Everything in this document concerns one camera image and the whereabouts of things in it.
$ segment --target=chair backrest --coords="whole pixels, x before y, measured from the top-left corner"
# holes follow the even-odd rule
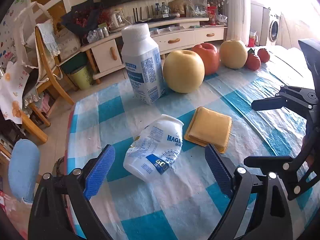
[[[8,180],[11,192],[18,200],[33,202],[39,163],[40,152],[33,142],[22,139],[15,144],[9,163]]]

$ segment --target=red package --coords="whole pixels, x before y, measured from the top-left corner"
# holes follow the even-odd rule
[[[216,25],[216,15],[215,15],[216,9],[217,9],[216,6],[208,6],[208,17],[209,17],[208,24],[210,25]]]
[[[4,205],[4,192],[0,190],[0,207],[5,212],[5,205]]]

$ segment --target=washing machine door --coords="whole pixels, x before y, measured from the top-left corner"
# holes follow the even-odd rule
[[[272,21],[269,28],[269,39],[273,42],[276,41],[278,36],[279,25],[278,22]]]

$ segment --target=table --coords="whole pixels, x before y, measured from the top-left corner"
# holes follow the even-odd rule
[[[236,166],[250,155],[299,153],[306,124],[302,117],[286,108],[255,112],[250,106],[253,100],[274,96],[284,84],[313,88],[301,51],[279,46],[271,50],[270,61],[256,72],[221,66],[193,93],[169,90],[151,106],[134,98],[128,80],[76,103],[69,124],[67,172],[82,168],[106,144],[115,147],[116,159],[98,194],[90,200],[113,239],[207,239],[229,203],[205,161],[204,148],[186,140],[176,162],[160,180],[147,184],[123,168],[134,138],[161,114],[180,119],[183,133],[199,106],[231,116],[225,155]],[[318,183],[288,202],[295,239],[320,206],[319,189]],[[237,236],[245,232],[254,200],[252,194]],[[72,218],[77,233],[84,236],[73,212]]]

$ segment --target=small bottle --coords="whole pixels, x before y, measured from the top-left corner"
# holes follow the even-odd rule
[[[165,5],[164,2],[162,2],[162,5],[161,5],[161,12],[162,12],[162,14],[168,14],[169,13],[168,7]]]
[[[101,29],[101,28],[97,28],[96,30],[97,30],[97,32],[98,32],[98,37],[99,37],[99,39],[103,39],[103,38],[104,38],[104,35],[103,35],[102,29]]]
[[[109,36],[108,28],[107,28],[107,27],[103,27],[103,28],[102,28],[102,32],[103,32],[103,36],[104,36],[104,37],[108,37],[108,36]]]
[[[158,15],[158,11],[161,11],[160,5],[159,3],[156,3],[156,8],[155,8],[157,15]]]
[[[164,79],[158,44],[150,37],[148,24],[135,24],[122,31],[122,60],[137,98],[151,105],[164,94]]]

